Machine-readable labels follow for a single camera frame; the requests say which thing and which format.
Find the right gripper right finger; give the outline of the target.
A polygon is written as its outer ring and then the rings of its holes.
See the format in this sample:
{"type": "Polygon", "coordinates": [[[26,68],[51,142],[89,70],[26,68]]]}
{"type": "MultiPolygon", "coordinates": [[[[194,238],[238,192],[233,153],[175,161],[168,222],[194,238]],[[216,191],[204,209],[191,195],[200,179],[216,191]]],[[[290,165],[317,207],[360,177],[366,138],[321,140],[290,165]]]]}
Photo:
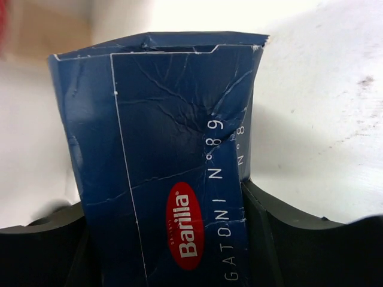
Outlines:
{"type": "Polygon", "coordinates": [[[252,286],[382,286],[382,216],[313,216],[242,183],[252,286]]]}

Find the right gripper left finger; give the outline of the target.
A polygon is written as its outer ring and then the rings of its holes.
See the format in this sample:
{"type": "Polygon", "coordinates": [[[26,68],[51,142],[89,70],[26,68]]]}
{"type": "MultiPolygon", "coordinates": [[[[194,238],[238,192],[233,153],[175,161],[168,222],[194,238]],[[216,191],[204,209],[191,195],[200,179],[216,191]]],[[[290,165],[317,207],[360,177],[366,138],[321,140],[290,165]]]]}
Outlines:
{"type": "Polygon", "coordinates": [[[99,265],[80,203],[1,229],[1,286],[98,286],[99,265]]]}

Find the blue pasta box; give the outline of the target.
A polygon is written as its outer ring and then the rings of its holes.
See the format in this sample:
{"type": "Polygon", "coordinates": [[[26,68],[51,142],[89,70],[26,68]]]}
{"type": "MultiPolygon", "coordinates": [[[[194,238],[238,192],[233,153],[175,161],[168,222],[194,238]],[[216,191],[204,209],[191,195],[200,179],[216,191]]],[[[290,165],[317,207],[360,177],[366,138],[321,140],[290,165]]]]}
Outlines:
{"type": "Polygon", "coordinates": [[[268,38],[147,32],[48,58],[104,286],[250,286],[241,184],[268,38]]]}

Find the red pasta bag front side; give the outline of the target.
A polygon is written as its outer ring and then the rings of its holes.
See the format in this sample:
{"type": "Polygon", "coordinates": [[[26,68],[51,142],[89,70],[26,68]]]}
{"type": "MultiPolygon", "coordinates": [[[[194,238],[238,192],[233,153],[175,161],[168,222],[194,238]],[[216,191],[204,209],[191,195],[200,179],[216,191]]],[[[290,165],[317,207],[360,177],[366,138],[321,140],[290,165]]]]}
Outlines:
{"type": "Polygon", "coordinates": [[[0,0],[0,47],[3,48],[5,33],[7,30],[8,10],[7,1],[0,0]]]}

